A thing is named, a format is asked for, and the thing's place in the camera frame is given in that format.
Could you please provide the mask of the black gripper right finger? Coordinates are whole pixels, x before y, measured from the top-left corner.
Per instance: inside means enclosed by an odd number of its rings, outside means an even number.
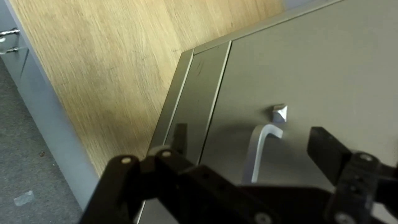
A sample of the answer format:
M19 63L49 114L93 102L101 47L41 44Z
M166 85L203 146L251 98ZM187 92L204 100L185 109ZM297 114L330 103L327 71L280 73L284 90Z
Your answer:
M398 218L398 167L352 152L324 127L310 131L307 154L335 187L325 210L330 224L386 224L372 215L379 203Z

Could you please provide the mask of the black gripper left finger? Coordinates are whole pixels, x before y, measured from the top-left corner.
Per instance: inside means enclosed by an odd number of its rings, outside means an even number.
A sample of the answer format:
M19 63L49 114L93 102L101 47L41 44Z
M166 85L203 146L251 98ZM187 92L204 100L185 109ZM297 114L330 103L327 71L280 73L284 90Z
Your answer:
M141 161L112 158L79 224L133 224L147 200L157 199L179 224L274 224L264 203L205 165L187 158L188 126L172 144Z

